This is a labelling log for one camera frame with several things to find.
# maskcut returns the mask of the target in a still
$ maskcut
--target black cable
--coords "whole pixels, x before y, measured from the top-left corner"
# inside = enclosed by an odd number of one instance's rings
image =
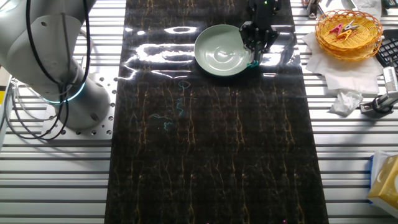
[[[86,70],[85,74],[83,76],[83,79],[81,81],[81,85],[86,82],[86,79],[88,77],[88,70],[90,67],[90,56],[91,56],[91,35],[90,35],[90,20],[88,18],[88,5],[87,5],[87,0],[83,0],[83,7],[85,11],[85,20],[86,20],[86,33],[87,33],[87,60],[86,60]]]
[[[383,110],[380,110],[380,109],[378,109],[377,108],[377,99],[379,99],[381,97],[381,95],[380,96],[377,96],[375,99],[373,99],[373,101],[372,101],[372,108],[373,108],[373,110],[375,111],[375,112],[377,112],[377,113],[381,113],[381,114],[387,114],[387,113],[390,113],[391,111],[392,111],[392,109],[394,109],[394,106],[390,106],[390,108],[387,110],[387,111],[383,111]]]
[[[14,94],[11,95],[11,101],[12,101],[12,106],[14,107],[14,112],[15,112],[15,114],[16,114],[16,116],[17,116],[18,122],[21,123],[21,125],[26,129],[26,131],[27,131],[29,134],[33,135],[33,137],[25,137],[25,136],[22,136],[22,135],[18,134],[18,133],[15,131],[14,127],[12,127],[11,123],[9,122],[7,113],[5,113],[5,115],[6,115],[6,121],[7,121],[8,126],[10,127],[11,131],[12,131],[14,134],[16,134],[18,137],[20,137],[20,138],[22,138],[22,139],[29,139],[29,140],[41,139],[41,140],[51,141],[51,140],[54,140],[55,138],[57,138],[60,134],[62,134],[62,132],[63,132],[65,126],[66,126],[66,123],[67,123],[67,121],[68,121],[68,117],[69,117],[69,103],[68,103],[68,99],[67,99],[67,98],[65,98],[65,105],[66,105],[66,107],[67,107],[67,114],[66,114],[65,122],[63,123],[63,126],[62,126],[61,130],[58,132],[58,134],[55,135],[54,137],[50,138],[50,139],[45,139],[45,138],[43,138],[43,137],[46,136],[46,135],[48,135],[48,134],[56,127],[56,125],[57,125],[57,123],[58,123],[58,121],[59,121],[59,119],[60,119],[60,115],[61,115],[61,111],[62,111],[62,106],[63,106],[63,104],[60,105],[60,109],[59,109],[59,111],[58,111],[57,119],[55,120],[53,126],[52,126],[49,130],[47,130],[46,133],[42,134],[41,136],[37,136],[37,135],[34,134],[34,133],[24,124],[24,122],[21,120],[21,117],[19,116],[19,113],[18,113],[17,108],[16,108],[16,103],[15,103],[15,99],[14,99]]]
[[[83,4],[85,5],[85,17],[87,18],[86,27],[87,27],[87,29],[88,29],[88,35],[89,35],[89,34],[90,34],[90,30],[89,30],[89,27],[88,27],[89,24],[88,24],[88,8],[87,8],[87,2],[86,2],[86,1],[83,1]],[[41,136],[37,136],[37,135],[35,135],[35,134],[22,122],[22,120],[21,120],[21,118],[20,118],[20,116],[19,116],[19,113],[18,113],[17,110],[16,110],[16,104],[15,104],[14,94],[12,94],[12,104],[13,104],[14,111],[15,111],[15,113],[16,113],[16,116],[17,116],[17,118],[18,118],[18,121],[21,123],[21,125],[22,125],[31,135],[33,135],[32,138],[22,136],[22,135],[20,135],[20,134],[18,134],[18,133],[15,132],[15,129],[11,126],[10,122],[8,121],[8,117],[7,117],[7,113],[6,113],[7,111],[6,111],[6,110],[5,110],[5,114],[4,114],[5,116],[3,117],[2,120],[3,120],[3,122],[4,122],[4,120],[6,120],[8,126],[11,128],[12,132],[13,132],[14,134],[16,134],[17,136],[19,136],[20,138],[23,138],[23,139],[42,139],[42,140],[49,141],[49,140],[53,140],[53,139],[57,138],[60,134],[63,133],[64,128],[65,128],[65,126],[66,126],[66,123],[67,123],[67,121],[68,121],[68,117],[69,117],[69,104],[68,104],[67,93],[65,93],[65,97],[62,96],[62,95],[63,95],[62,93],[63,93],[64,91],[66,91],[66,85],[65,85],[65,89],[63,89],[63,88],[61,87],[61,84],[60,84],[59,82],[57,82],[56,80],[54,80],[54,79],[51,77],[51,75],[48,73],[48,71],[45,69],[43,63],[41,62],[40,57],[39,57],[39,54],[37,53],[37,49],[36,49],[36,47],[35,47],[34,40],[33,40],[32,29],[31,29],[31,26],[30,26],[30,5],[31,5],[31,0],[27,0],[27,4],[26,4],[26,15],[25,15],[25,16],[26,16],[26,26],[27,26],[27,33],[28,33],[28,38],[29,38],[29,42],[30,42],[30,47],[31,47],[31,49],[32,49],[32,52],[33,52],[34,57],[35,57],[35,59],[36,59],[36,62],[37,62],[37,64],[39,65],[40,69],[43,71],[44,75],[45,75],[47,78],[49,78],[52,82],[54,82],[54,83],[56,83],[56,84],[58,85],[58,89],[59,89],[59,93],[60,93],[60,108],[59,108],[59,111],[58,111],[58,114],[57,114],[57,118],[56,118],[56,120],[55,120],[53,126],[52,126],[49,130],[47,130],[47,132],[46,132],[45,134],[43,134],[43,135],[41,135]],[[65,35],[65,37],[66,37],[66,38],[65,38],[65,41],[68,41],[68,40],[67,40],[67,30],[66,30],[66,23],[65,23],[65,20],[63,21],[63,31],[64,31],[64,35]],[[88,49],[91,48],[91,42],[90,42],[89,40],[87,41],[87,46],[88,46]],[[90,60],[89,60],[89,58],[90,58],[90,55],[88,55],[88,65],[90,65]],[[82,84],[85,82],[87,76],[88,76],[88,69],[86,69],[85,77],[83,77],[83,82],[82,82]],[[57,135],[55,135],[54,137],[52,137],[52,138],[50,138],[50,139],[44,139],[43,137],[46,136],[46,135],[48,135],[49,132],[51,132],[51,130],[53,130],[54,127],[56,127],[57,122],[60,120],[60,116],[61,116],[61,112],[62,112],[64,100],[65,100],[65,104],[66,104],[66,107],[67,107],[67,114],[66,114],[65,121],[64,121],[64,124],[63,124],[61,130],[60,130],[59,133],[58,133]]]
[[[37,53],[37,49],[35,46],[35,43],[33,41],[33,35],[32,35],[32,28],[30,27],[30,4],[31,4],[31,0],[27,0],[26,1],[26,29],[27,29],[27,36],[29,38],[29,42],[30,42],[30,47],[32,48],[33,51],[33,55],[36,59],[37,64],[39,65],[40,69],[43,71],[44,75],[49,78],[51,80],[51,82],[54,82],[55,84],[59,83],[57,81],[55,81],[55,79],[53,77],[51,77],[51,75],[47,72],[47,70],[45,69],[42,61],[40,60],[39,54]]]
[[[12,89],[11,86],[9,86],[8,90],[7,90],[7,93],[6,93],[5,97],[4,97],[4,103],[3,103],[4,108],[3,108],[3,112],[2,112],[0,131],[2,130],[2,126],[4,125],[4,121],[6,120],[6,113],[7,113],[6,102],[8,100],[8,95],[9,95],[9,92],[10,92],[11,89]]]

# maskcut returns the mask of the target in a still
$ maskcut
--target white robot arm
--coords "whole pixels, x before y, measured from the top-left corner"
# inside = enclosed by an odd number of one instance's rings
[[[98,124],[109,110],[109,96],[100,84],[89,78],[82,83],[85,73],[72,57],[86,12],[95,0],[85,1],[86,10],[83,0],[34,0],[27,10],[29,2],[0,0],[0,65],[53,104],[56,110],[59,109],[59,86],[67,86],[69,116],[66,125],[69,128],[83,130]],[[32,50],[27,11],[37,56],[52,80],[45,75]],[[61,121],[65,120],[65,114],[62,110]]]

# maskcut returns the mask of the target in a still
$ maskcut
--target black marble mat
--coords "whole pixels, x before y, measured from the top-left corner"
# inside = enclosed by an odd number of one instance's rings
[[[290,3],[259,68],[215,79],[193,43],[246,0],[130,0],[106,223],[328,223]]]

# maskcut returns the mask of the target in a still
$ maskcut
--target metal bracket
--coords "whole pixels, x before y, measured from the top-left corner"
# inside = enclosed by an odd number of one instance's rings
[[[370,103],[365,103],[361,104],[359,107],[361,108],[361,113],[365,114],[366,116],[372,117],[372,118],[382,118],[385,115],[391,114],[394,112],[394,110],[390,110],[390,112],[387,113],[378,113],[373,109],[372,102]]]
[[[318,5],[321,0],[311,0],[307,6],[307,14],[309,19],[316,19],[318,14]]]

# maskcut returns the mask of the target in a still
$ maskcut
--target crumpled tissue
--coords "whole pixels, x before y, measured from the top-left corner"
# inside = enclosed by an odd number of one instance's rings
[[[340,116],[348,116],[363,101],[362,94],[355,90],[340,90],[330,112]]]

